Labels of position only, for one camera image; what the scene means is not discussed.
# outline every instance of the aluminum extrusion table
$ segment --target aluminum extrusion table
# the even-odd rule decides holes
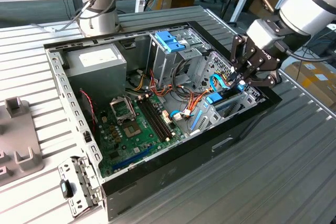
[[[120,15],[120,20],[126,30],[195,20],[228,49],[234,35],[198,6]],[[56,168],[80,149],[43,44],[81,37],[76,24],[57,34],[32,26],[0,29],[0,104],[16,95],[29,101],[45,164],[0,188],[2,223],[105,223],[99,207],[73,220]],[[335,117],[284,80],[274,88],[283,101],[245,140],[114,223],[329,223],[336,215]]]

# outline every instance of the wire bundle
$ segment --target wire bundle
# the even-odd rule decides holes
[[[95,125],[96,125],[96,122],[94,121],[95,120],[95,117],[94,117],[94,110],[93,110],[93,105],[92,105],[92,99],[89,97],[88,94],[86,94],[83,90],[79,90],[79,92],[81,92],[83,95],[85,95],[85,97],[88,99],[88,102],[90,104],[90,107],[91,107],[91,114],[92,114],[92,123],[93,123],[93,133],[95,133]]]

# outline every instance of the label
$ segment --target label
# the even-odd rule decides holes
[[[323,75],[323,74],[315,74],[315,76],[320,80],[320,81],[328,81],[328,78]]]
[[[95,52],[87,52],[85,54],[81,54],[79,56],[79,59],[84,67],[90,67],[108,61],[117,60],[118,58],[111,48],[107,48]]]
[[[188,42],[185,39],[179,40],[178,43],[180,43],[181,45],[188,44]]]
[[[316,69],[316,67],[315,67],[313,64],[310,64],[310,63],[308,63],[308,64],[304,64],[304,66],[305,66],[306,68],[310,69],[310,70],[314,70],[314,69]]]

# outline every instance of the blue connector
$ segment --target blue connector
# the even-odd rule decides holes
[[[246,85],[242,85],[242,84],[239,84],[237,86],[237,88],[240,90],[240,91],[243,91],[245,89]]]
[[[220,94],[218,93],[212,93],[210,95],[208,95],[206,97],[206,101],[209,103],[209,104],[213,104],[214,102],[218,102],[219,100],[221,100],[222,97]]]
[[[185,45],[177,42],[176,37],[168,31],[158,31],[155,36],[168,52],[177,52],[185,49]]]

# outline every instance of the yellow wire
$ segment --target yellow wire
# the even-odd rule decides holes
[[[134,91],[138,91],[138,90],[140,90],[142,88],[143,77],[144,77],[144,75],[141,76],[140,84],[135,89],[133,89]]]

